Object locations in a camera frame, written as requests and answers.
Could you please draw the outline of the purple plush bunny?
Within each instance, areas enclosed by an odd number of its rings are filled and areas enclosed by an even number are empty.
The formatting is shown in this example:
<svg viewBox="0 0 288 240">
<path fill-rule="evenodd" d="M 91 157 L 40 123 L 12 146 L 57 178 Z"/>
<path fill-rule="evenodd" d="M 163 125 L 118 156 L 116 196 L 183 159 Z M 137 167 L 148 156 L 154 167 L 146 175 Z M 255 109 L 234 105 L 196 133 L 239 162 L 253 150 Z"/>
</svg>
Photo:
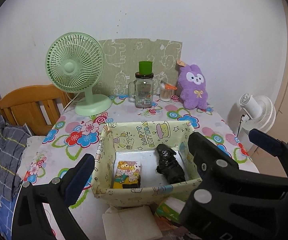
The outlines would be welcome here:
<svg viewBox="0 0 288 240">
<path fill-rule="evenodd" d="M 178 86 L 181 89 L 180 99 L 186 109 L 205 110 L 208 107 L 206 79 L 196 64 L 185 64 L 177 60 L 179 67 Z"/>
</svg>

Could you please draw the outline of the green desk fan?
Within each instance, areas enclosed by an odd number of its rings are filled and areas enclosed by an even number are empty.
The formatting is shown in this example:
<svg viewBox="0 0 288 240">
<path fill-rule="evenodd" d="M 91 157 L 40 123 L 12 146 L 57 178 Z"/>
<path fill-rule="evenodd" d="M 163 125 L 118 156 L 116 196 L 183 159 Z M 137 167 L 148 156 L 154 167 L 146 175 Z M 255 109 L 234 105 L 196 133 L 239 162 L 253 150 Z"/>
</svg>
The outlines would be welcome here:
<svg viewBox="0 0 288 240">
<path fill-rule="evenodd" d="M 45 68 L 53 85 L 66 93 L 84 93 L 75 105 L 81 116 L 98 115 L 111 107 L 103 94 L 93 94 L 104 70 L 104 53 L 100 43 L 90 35 L 71 32 L 57 38 L 46 54 Z"/>
</svg>

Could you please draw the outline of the grey plaid pillow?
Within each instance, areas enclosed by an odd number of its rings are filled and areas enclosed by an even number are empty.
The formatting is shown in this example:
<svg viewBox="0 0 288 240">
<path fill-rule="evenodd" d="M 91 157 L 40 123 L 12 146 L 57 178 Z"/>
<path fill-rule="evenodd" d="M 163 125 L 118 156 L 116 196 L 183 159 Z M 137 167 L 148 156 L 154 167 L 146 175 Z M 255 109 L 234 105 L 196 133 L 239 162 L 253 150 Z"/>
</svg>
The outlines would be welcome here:
<svg viewBox="0 0 288 240">
<path fill-rule="evenodd" d="M 12 125 L 0 115 L 0 196 L 10 202 L 20 188 L 17 170 L 30 136 L 28 127 Z"/>
</svg>

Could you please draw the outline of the floral tablecloth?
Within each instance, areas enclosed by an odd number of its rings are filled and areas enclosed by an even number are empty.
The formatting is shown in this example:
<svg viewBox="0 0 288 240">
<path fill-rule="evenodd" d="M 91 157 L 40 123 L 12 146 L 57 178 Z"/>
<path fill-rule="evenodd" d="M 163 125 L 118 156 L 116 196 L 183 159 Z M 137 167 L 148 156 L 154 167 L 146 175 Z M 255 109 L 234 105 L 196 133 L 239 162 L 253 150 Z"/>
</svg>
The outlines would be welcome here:
<svg viewBox="0 0 288 240">
<path fill-rule="evenodd" d="M 67 109 L 49 133 L 38 140 L 34 155 L 26 156 L 20 177 L 35 185 L 63 177 L 85 154 L 92 154 L 95 159 L 104 125 L 140 121 L 189 121 L 194 132 L 201 133 L 237 161 L 241 169 L 257 171 L 247 150 L 212 107 L 188 110 L 177 96 L 168 102 L 155 98 L 149 109 L 136 108 L 125 95 L 112 96 L 111 101 L 106 112 L 94 116 L 79 116 Z M 92 176 L 70 210 L 89 239 L 105 239 L 102 215 L 109 204 L 94 197 L 91 182 Z"/>
</svg>

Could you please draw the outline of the white towel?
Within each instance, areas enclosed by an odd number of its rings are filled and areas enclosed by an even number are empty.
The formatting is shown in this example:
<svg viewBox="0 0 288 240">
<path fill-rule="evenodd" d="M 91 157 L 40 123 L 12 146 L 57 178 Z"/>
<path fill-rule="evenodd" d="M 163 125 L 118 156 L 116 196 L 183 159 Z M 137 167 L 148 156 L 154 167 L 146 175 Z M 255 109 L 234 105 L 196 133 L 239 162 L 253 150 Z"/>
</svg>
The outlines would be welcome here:
<svg viewBox="0 0 288 240">
<path fill-rule="evenodd" d="M 148 206 L 117 210 L 102 215 L 106 239 L 159 239 L 162 232 Z"/>
</svg>

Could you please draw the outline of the green tissue pack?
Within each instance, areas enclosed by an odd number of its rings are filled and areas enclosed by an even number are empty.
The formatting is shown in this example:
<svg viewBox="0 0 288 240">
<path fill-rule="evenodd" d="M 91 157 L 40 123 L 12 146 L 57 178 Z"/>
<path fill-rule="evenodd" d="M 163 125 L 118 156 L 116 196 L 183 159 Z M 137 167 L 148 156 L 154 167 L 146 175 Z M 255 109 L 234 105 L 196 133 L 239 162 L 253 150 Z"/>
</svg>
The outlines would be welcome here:
<svg viewBox="0 0 288 240">
<path fill-rule="evenodd" d="M 167 197 L 157 207 L 155 213 L 173 223 L 180 224 L 179 215 L 185 206 L 185 202 L 174 197 Z"/>
</svg>

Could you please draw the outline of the black plastic bag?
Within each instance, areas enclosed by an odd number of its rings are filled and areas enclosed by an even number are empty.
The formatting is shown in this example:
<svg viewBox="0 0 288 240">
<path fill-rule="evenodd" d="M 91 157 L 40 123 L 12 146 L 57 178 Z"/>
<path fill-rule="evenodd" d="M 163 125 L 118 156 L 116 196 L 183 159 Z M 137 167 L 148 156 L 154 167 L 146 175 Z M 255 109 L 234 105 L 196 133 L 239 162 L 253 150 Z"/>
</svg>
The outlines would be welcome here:
<svg viewBox="0 0 288 240">
<path fill-rule="evenodd" d="M 168 184 L 184 182 L 185 172 L 175 157 L 176 152 L 165 144 L 159 144 L 156 151 L 159 156 L 156 172 L 162 174 Z"/>
</svg>

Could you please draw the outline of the cartoon tissue pack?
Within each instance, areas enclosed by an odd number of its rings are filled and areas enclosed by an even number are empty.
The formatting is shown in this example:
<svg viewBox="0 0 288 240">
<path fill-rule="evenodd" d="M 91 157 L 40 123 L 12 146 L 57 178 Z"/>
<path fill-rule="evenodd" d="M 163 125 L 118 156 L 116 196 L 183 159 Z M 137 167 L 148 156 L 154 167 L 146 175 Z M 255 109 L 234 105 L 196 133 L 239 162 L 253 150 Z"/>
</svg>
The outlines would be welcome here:
<svg viewBox="0 0 288 240">
<path fill-rule="evenodd" d="M 141 185 L 141 162 L 119 161 L 113 180 L 114 189 L 138 189 Z"/>
</svg>

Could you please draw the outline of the cotton swab container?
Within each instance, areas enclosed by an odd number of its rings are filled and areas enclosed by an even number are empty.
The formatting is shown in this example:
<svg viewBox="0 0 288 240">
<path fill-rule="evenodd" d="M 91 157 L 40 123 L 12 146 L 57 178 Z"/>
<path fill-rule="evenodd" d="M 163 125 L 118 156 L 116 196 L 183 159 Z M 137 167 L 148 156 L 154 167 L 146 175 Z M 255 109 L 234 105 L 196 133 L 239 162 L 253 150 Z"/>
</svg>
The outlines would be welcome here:
<svg viewBox="0 0 288 240">
<path fill-rule="evenodd" d="M 174 92 L 177 90 L 177 87 L 166 83 L 165 81 L 160 82 L 160 100 L 168 102 L 171 100 Z"/>
</svg>

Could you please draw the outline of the white floor fan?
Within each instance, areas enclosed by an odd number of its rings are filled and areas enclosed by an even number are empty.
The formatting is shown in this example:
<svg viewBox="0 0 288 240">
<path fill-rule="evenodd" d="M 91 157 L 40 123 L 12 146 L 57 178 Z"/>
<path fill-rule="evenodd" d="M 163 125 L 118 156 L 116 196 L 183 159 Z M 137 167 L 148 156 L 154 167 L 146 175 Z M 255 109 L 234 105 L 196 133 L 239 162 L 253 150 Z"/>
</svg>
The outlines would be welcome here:
<svg viewBox="0 0 288 240">
<path fill-rule="evenodd" d="M 238 103 L 245 112 L 245 117 L 241 122 L 241 129 L 245 135 L 249 135 L 253 129 L 267 133 L 273 127 L 276 109 L 267 96 L 253 96 L 245 93 L 240 97 Z"/>
</svg>

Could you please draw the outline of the cartoon fabric storage basket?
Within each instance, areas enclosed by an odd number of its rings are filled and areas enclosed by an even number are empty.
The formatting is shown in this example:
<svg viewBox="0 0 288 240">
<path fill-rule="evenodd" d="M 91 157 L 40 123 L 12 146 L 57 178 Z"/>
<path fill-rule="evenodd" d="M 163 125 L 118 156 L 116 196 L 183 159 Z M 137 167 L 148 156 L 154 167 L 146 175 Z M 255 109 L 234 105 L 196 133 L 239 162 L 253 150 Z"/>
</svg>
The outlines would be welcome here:
<svg viewBox="0 0 288 240">
<path fill-rule="evenodd" d="M 189 121 L 140 121 L 106 124 L 100 135 L 92 173 L 94 197 L 117 207 L 159 203 L 171 196 L 185 201 L 192 189 L 201 183 L 188 137 L 194 132 Z M 156 172 L 159 156 L 156 148 L 165 144 L 176 152 L 185 172 L 185 181 L 168 184 Z M 138 189 L 114 189 L 113 180 L 119 161 L 141 162 L 141 185 Z"/>
</svg>

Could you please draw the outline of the glass mason jar mug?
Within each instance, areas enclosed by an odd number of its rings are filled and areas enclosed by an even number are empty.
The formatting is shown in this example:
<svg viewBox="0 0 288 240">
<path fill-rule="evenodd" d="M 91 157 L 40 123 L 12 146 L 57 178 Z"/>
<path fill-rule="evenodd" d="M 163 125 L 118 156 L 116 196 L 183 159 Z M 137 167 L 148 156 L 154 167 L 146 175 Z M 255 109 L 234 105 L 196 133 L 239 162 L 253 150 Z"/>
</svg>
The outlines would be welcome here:
<svg viewBox="0 0 288 240">
<path fill-rule="evenodd" d="M 135 80 L 128 83 L 128 96 L 134 101 L 136 108 L 150 108 L 153 104 L 154 74 L 135 73 Z"/>
</svg>

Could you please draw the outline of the green plastic cup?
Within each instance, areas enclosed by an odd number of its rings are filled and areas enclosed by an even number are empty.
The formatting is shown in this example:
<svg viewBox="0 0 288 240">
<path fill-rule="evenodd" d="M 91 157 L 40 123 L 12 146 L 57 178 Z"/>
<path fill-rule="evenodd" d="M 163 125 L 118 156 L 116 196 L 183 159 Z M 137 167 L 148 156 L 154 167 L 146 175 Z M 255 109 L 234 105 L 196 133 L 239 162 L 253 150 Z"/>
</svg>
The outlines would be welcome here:
<svg viewBox="0 0 288 240">
<path fill-rule="evenodd" d="M 138 63 L 138 68 L 141 75 L 150 75 L 153 72 L 153 63 L 152 61 L 140 61 Z"/>
</svg>

